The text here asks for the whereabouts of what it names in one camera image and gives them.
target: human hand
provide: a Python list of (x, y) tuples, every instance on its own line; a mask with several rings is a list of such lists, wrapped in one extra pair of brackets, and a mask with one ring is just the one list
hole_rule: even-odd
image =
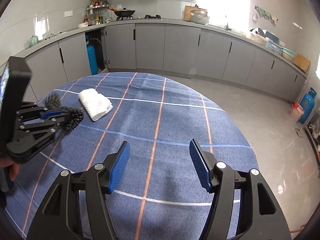
[(20, 170), (20, 164), (15, 163), (9, 157), (0, 158), (0, 168), (9, 167), (9, 176), (10, 180), (14, 181), (17, 178), (17, 175)]

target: light switch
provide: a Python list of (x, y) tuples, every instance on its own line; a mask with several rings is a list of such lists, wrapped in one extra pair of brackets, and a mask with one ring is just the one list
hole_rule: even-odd
[(64, 12), (64, 16), (65, 17), (69, 17), (69, 16), (72, 16), (72, 15), (73, 15), (73, 11)]

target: floor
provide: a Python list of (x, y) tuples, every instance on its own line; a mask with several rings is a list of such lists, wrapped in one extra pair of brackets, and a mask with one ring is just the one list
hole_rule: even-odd
[(300, 229), (320, 202), (316, 156), (302, 125), (290, 119), (290, 105), (260, 93), (220, 83), (168, 77), (223, 108), (252, 146), (260, 172), (275, 194), (289, 229)]

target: round table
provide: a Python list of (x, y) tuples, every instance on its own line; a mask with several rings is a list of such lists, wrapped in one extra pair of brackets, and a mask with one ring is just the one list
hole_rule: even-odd
[[(69, 135), (21, 167), (7, 197), (6, 214), (24, 238), (47, 190), (63, 170), (85, 171), (118, 151), (126, 140), (131, 155), (119, 188), (107, 195), (120, 239), (199, 239), (212, 195), (201, 187), (189, 155), (196, 138), (204, 151), (235, 170), (258, 168), (255, 153), (228, 115), (195, 90), (146, 73), (102, 73), (53, 92), (63, 106), (81, 108), (78, 93), (95, 88), (113, 109), (98, 121), (88, 114)], [(235, 192), (228, 237), (237, 226), (240, 194)], [(90, 238), (85, 194), (80, 194), (84, 236)]]

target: white towel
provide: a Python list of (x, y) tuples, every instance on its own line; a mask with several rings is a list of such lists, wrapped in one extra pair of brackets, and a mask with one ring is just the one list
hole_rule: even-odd
[(97, 121), (113, 108), (110, 100), (93, 88), (82, 90), (79, 99), (93, 121)]

